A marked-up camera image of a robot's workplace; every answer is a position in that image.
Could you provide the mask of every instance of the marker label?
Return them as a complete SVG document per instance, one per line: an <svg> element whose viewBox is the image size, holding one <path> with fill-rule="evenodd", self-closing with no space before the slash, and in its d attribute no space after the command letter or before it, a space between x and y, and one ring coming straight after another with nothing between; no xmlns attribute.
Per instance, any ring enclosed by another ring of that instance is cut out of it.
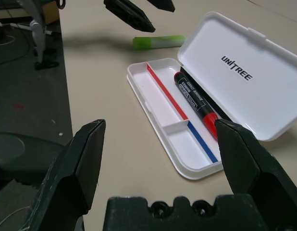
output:
<svg viewBox="0 0 297 231"><path fill-rule="evenodd" d="M183 93L183 95L186 97L186 99L188 100L188 102L190 103L190 105L195 109L195 110L200 110L201 107L204 107L206 104L203 101L203 98L199 95L199 93L194 89L194 87L192 86L192 84L187 81L187 79L185 78L181 78L178 81L178 87L181 90L181 92ZM198 103L196 103L190 93L195 94L195 96L200 100Z"/></svg>

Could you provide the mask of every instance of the pencil case compartment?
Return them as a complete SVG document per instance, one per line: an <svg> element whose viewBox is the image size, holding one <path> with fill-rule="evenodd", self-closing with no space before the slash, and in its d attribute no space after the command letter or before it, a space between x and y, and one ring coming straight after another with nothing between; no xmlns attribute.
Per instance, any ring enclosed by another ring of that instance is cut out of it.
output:
<svg viewBox="0 0 297 231"><path fill-rule="evenodd" d="M175 85L180 68L170 58L132 64L127 78L175 169L197 180L220 171L222 164L217 141Z"/></svg>

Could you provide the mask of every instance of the gray floor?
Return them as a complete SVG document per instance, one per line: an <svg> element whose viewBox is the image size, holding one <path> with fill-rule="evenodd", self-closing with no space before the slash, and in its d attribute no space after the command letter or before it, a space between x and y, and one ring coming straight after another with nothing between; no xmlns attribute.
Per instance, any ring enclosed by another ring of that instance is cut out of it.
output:
<svg viewBox="0 0 297 231"><path fill-rule="evenodd" d="M58 24L52 28L59 30ZM7 29L15 37L0 46L0 62L26 52L27 43L17 28ZM57 49L59 67L36 71L31 33L24 31L30 51L24 58L0 65L0 131L17 132L65 145L72 138L71 118L61 39L47 37L47 45ZM36 194L31 186L10 182L0 191L0 221L18 208L29 206ZM26 210L10 217L0 231L16 231Z"/></svg>

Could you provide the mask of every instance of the black robotic finger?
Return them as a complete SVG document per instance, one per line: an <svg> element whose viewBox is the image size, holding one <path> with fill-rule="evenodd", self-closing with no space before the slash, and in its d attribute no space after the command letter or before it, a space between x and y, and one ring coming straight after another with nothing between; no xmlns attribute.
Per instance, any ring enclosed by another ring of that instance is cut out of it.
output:
<svg viewBox="0 0 297 231"><path fill-rule="evenodd" d="M215 126L233 193L252 196L269 230L297 230L297 187L279 162L241 125L219 119Z"/></svg>
<svg viewBox="0 0 297 231"><path fill-rule="evenodd" d="M111 11L132 28L143 32L154 32L155 28L145 13L129 0L104 0L106 9Z"/></svg>
<svg viewBox="0 0 297 231"><path fill-rule="evenodd" d="M172 0L148 0L148 2L152 3L156 8L164 11L174 12L175 7L173 5Z"/></svg>

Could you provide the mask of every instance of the pencil case lid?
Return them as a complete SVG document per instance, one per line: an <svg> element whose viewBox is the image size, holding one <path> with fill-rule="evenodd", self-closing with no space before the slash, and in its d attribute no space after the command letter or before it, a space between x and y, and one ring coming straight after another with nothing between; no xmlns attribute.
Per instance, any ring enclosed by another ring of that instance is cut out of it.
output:
<svg viewBox="0 0 297 231"><path fill-rule="evenodd" d="M178 60L229 118L261 141L297 121L297 55L215 12L206 14Z"/></svg>

